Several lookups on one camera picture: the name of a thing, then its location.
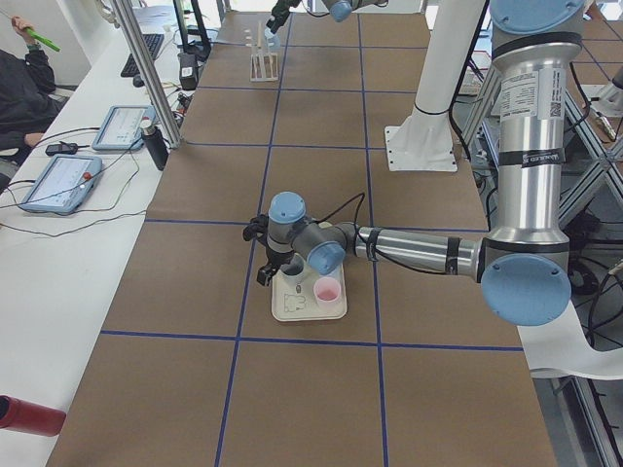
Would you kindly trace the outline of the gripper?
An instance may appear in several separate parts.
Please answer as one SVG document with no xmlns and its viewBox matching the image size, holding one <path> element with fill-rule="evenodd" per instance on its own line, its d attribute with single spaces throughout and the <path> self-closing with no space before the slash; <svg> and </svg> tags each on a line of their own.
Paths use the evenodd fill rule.
<svg viewBox="0 0 623 467">
<path fill-rule="evenodd" d="M 248 224 L 244 227 L 242 231 L 243 240 L 244 241 L 256 240 L 259 244 L 262 245 L 264 249 L 267 249 L 268 226 L 269 226 L 268 215 L 257 215 L 251 218 Z"/>
<path fill-rule="evenodd" d="M 290 9 L 294 7 L 291 0 L 277 0 L 271 9 L 271 15 L 266 23 L 266 27 L 271 33 L 277 33 L 278 30 L 287 22 Z"/>
</svg>

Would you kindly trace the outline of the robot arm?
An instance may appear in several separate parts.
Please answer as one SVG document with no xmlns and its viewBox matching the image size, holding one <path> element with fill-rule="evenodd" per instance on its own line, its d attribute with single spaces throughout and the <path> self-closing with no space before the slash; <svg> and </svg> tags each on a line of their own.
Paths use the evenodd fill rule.
<svg viewBox="0 0 623 467">
<path fill-rule="evenodd" d="M 298 8 L 301 3 L 301 0 L 278 0 L 271 9 L 271 14 L 266 22 L 266 29 L 270 33 L 276 34 L 278 30 L 287 22 L 291 10 Z M 368 6 L 383 8 L 388 4 L 387 1 L 373 0 L 322 0 L 321 3 L 327 9 L 327 15 L 329 15 L 335 22 L 344 21 L 352 12 L 361 8 Z"/>
<path fill-rule="evenodd" d="M 559 227 L 565 160 L 565 97 L 570 63 L 581 49 L 579 1 L 443 1 L 431 33 L 411 115 L 385 129 L 391 170 L 444 171 L 454 155 L 449 119 L 465 62 L 484 15 L 493 29 L 493 69 L 501 78 L 498 220 L 479 241 L 341 223 L 324 227 L 292 192 L 244 229 L 268 261 L 269 285 L 295 257 L 321 274 L 346 255 L 386 260 L 417 272 L 466 275 L 489 308 L 519 326 L 557 319 L 570 299 L 568 237 Z"/>
</svg>

